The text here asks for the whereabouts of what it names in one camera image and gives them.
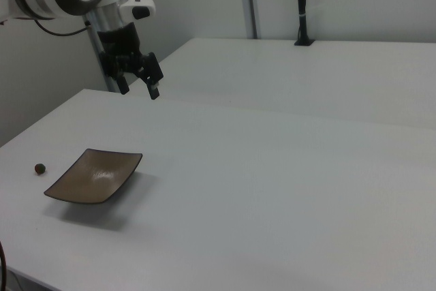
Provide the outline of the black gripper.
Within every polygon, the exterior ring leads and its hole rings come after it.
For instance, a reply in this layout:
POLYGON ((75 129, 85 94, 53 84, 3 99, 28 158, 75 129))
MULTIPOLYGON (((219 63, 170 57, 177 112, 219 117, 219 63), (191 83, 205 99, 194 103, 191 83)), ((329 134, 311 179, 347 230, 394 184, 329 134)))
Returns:
POLYGON ((122 95, 129 92, 129 85, 123 75, 132 73, 147 86, 152 100, 159 97, 159 81, 164 77, 157 57, 153 52, 142 55, 140 38, 133 22, 111 31, 97 33, 103 50, 99 53, 106 76, 117 78, 116 83, 122 95))

